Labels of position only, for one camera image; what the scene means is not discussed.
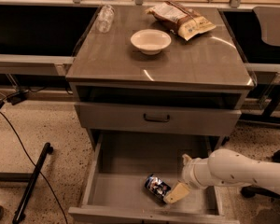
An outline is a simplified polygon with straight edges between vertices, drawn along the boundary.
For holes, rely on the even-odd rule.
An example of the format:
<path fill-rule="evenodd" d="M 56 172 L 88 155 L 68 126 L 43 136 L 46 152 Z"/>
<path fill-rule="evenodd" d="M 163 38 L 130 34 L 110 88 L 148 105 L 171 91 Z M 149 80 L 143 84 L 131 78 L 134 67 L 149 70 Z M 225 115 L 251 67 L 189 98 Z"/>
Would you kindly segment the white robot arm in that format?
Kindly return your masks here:
<path fill-rule="evenodd" d="M 257 185 L 280 195 L 280 163 L 252 160 L 238 152 L 221 148 L 208 158 L 183 155 L 182 180 L 165 195 L 166 203 L 176 203 L 192 189 L 246 187 Z"/>

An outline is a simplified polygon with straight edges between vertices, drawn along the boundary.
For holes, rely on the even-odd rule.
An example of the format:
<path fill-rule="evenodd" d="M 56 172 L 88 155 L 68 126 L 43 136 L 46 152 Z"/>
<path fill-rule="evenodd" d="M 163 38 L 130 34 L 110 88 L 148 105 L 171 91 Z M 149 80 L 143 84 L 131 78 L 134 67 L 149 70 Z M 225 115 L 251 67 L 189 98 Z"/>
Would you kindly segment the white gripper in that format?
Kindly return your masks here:
<path fill-rule="evenodd" d="M 188 154 L 183 154 L 182 159 L 183 169 L 181 176 L 184 183 L 177 182 L 165 195 L 163 200 L 168 204 L 176 203 L 189 195 L 189 188 L 206 189 L 213 184 L 208 159 L 193 159 Z"/>

